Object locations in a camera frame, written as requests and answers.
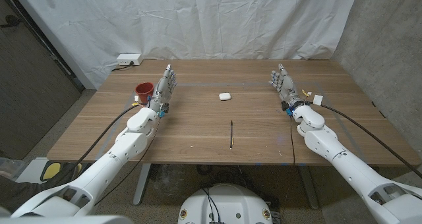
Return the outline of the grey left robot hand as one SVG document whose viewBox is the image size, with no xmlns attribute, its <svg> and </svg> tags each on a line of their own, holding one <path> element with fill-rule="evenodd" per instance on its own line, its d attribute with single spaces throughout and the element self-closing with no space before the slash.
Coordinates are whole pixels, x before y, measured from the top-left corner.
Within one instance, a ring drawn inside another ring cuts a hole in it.
<svg viewBox="0 0 422 224">
<path fill-rule="evenodd" d="M 169 64 L 154 88 L 148 107 L 157 113 L 168 113 L 169 101 L 176 85 L 175 72 Z"/>
</svg>

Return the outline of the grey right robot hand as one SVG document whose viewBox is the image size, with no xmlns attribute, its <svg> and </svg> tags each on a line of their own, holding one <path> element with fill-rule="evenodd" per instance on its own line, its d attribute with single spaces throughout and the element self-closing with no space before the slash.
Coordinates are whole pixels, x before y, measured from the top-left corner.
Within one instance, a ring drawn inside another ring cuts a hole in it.
<svg viewBox="0 0 422 224">
<path fill-rule="evenodd" d="M 283 111 L 288 109 L 294 111 L 304 105 L 304 100 L 300 98 L 293 79 L 281 63 L 278 65 L 278 71 L 271 72 L 269 84 L 276 89 L 282 101 Z"/>
</svg>

